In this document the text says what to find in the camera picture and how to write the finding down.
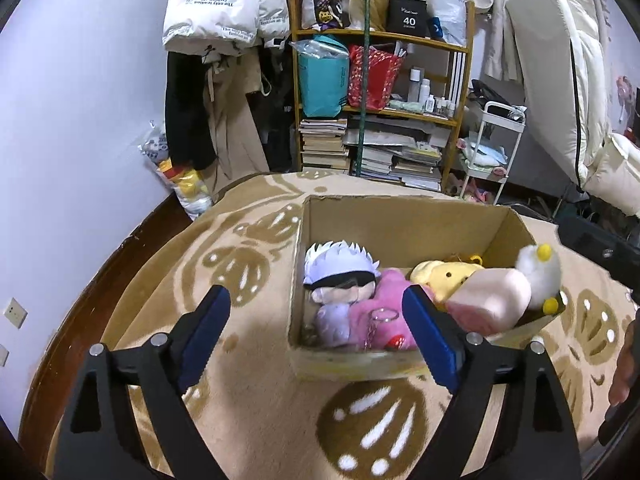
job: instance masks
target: white rolling cart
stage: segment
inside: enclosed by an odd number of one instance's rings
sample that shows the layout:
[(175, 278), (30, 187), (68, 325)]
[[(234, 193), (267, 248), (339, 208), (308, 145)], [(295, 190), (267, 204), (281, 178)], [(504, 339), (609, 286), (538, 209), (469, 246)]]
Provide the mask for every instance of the white rolling cart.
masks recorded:
[(516, 139), (516, 144), (513, 149), (513, 153), (511, 153), (511, 156), (509, 158), (509, 163), (506, 168), (506, 174), (500, 177), (500, 176), (497, 176), (495, 173), (492, 173), (491, 171), (480, 171), (480, 170), (475, 170), (473, 168), (470, 168), (465, 163), (465, 156), (462, 153), (458, 155), (458, 163), (460, 166), (460, 170), (464, 171), (466, 174), (464, 184), (462, 185), (462, 190), (460, 191), (460, 198), (462, 198), (465, 195), (465, 189), (466, 189), (466, 185), (469, 182), (469, 178), (474, 177), (474, 178), (479, 178), (481, 180), (490, 180), (492, 182), (500, 183), (500, 189), (498, 190), (498, 193), (496, 194), (495, 200), (494, 200), (494, 204), (497, 204), (498, 199), (500, 198), (500, 194), (502, 193), (502, 189), (504, 188), (504, 184), (507, 183), (507, 180), (509, 178), (509, 172), (511, 171), (511, 165), (513, 164), (513, 159), (515, 158), (516, 152), (518, 151), (518, 146), (520, 145), (520, 138), (522, 137), (522, 132), (524, 131), (525, 122), (523, 121), (522, 123), (517, 123), (516, 121), (512, 121), (505, 117), (500, 117), (495, 114), (490, 114), (488, 110), (489, 108), (492, 108), (492, 107), (503, 108), (510, 112), (519, 112), (517, 108), (508, 106), (508, 105), (503, 105), (502, 103), (498, 103), (496, 101), (489, 101), (484, 106), (484, 110), (480, 107), (480, 105), (477, 102), (469, 103), (469, 108), (473, 113), (476, 114), (478, 119), (480, 119), (481, 121), (480, 128), (478, 131), (478, 139), (476, 140), (476, 148), (474, 150), (473, 156), (471, 157), (471, 160), (469, 161), (469, 164), (473, 166), (476, 161), (476, 155), (478, 154), (478, 148), (480, 147), (480, 142), (482, 140), (482, 133), (484, 132), (485, 124), (487, 123), (494, 124), (495, 126), (506, 128), (507, 130), (511, 130), (512, 132), (516, 132), (518, 134), (518, 137)]

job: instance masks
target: silver bolt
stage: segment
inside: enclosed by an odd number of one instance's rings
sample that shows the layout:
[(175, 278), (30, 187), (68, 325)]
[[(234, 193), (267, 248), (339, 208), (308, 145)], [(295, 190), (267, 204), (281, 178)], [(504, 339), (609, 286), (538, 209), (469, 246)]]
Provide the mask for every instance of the silver bolt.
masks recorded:
[(545, 346), (540, 341), (532, 341), (531, 350), (534, 354), (542, 355), (545, 353)]
[(162, 346), (164, 343), (167, 342), (168, 339), (169, 339), (169, 336), (163, 332), (153, 334), (151, 336), (151, 344), (153, 346)]
[(484, 337), (482, 337), (478, 332), (469, 332), (466, 335), (466, 342), (473, 346), (478, 346), (482, 341), (484, 341)]
[(104, 345), (102, 343), (96, 343), (89, 348), (89, 354), (96, 357), (104, 351)]

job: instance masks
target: pink fan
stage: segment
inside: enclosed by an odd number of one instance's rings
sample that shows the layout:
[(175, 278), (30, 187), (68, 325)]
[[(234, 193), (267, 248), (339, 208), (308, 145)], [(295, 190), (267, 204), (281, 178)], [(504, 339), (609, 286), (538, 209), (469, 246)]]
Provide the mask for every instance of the pink fan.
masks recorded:
[(620, 110), (620, 118), (618, 122), (621, 123), (625, 115), (625, 109), (627, 106), (633, 106), (634, 103), (634, 90), (631, 86), (631, 81), (626, 75), (618, 76), (616, 79), (616, 86), (618, 87), (618, 101), (622, 109)]

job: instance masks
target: puffer jacket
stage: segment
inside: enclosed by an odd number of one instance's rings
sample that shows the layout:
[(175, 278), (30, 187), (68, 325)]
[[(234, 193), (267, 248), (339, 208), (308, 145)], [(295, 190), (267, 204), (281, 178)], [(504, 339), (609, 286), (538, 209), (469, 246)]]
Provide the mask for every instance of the puffer jacket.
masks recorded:
[(169, 0), (165, 49), (204, 56), (240, 56), (264, 41), (289, 35), (287, 0)]

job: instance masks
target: toiletry bottle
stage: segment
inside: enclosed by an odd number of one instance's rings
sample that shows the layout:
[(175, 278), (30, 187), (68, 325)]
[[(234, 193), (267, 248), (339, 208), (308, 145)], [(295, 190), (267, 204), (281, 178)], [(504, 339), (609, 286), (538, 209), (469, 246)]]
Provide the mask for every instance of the toiletry bottle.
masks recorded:
[(420, 85), (420, 94), (418, 95), (418, 102), (422, 105), (423, 110), (430, 94), (431, 94), (431, 81), (429, 81), (428, 79), (423, 79)]
[(406, 98), (408, 103), (417, 103), (420, 97), (420, 69), (413, 67), (409, 74), (409, 95)]
[(435, 108), (435, 105), (436, 105), (436, 99), (434, 99), (433, 94), (431, 94), (424, 105), (424, 111), (430, 114), (433, 114), (433, 109)]

